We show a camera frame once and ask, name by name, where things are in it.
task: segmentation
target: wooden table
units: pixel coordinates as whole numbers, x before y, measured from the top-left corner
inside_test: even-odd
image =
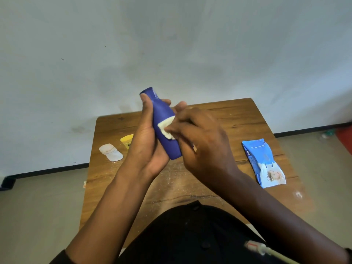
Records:
[[[197,104],[192,105],[192,107],[208,109],[220,121],[229,137],[231,150],[237,165],[240,170],[253,179],[255,179],[253,169],[249,164],[241,142],[243,140],[264,138],[270,145],[275,161],[283,170],[287,180],[286,185],[267,188],[267,191],[298,215],[312,210],[313,204],[306,193],[304,185],[294,173],[289,160],[279,146],[279,142],[274,137],[252,99],[245,98]],[[123,153],[125,157],[127,149],[120,139],[135,132],[139,119],[140,112],[101,116],[97,119],[80,228],[92,214],[105,188],[123,162],[123,160],[110,162],[105,155],[100,153],[99,147],[110,143]],[[181,157],[170,161],[151,184],[124,247],[129,245],[161,213],[172,207],[195,200],[199,200],[202,204],[221,208],[235,215],[243,222],[248,223],[233,207],[215,195],[188,172],[183,165]]]

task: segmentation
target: floor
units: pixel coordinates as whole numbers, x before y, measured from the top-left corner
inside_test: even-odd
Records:
[[[315,201],[304,220],[352,248],[352,156],[336,137],[319,133],[279,138]],[[0,192],[0,263],[49,263],[78,230],[87,169],[18,179]]]

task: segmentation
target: white plastic container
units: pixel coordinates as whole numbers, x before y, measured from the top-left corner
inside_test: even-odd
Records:
[[[116,147],[113,146],[112,144],[104,144],[99,147],[99,151],[106,155],[106,157],[111,161],[119,161],[124,158],[124,156],[117,151]]]

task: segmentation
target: white wall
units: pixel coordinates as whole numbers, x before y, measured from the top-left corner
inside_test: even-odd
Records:
[[[352,0],[0,0],[0,17],[2,175],[89,162],[96,117],[149,86],[252,97],[274,133],[352,119]]]

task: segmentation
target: yellow container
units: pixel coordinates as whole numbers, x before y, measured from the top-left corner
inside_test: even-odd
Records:
[[[133,134],[130,134],[120,139],[120,141],[126,146],[127,150],[130,148],[132,138],[133,138]]]

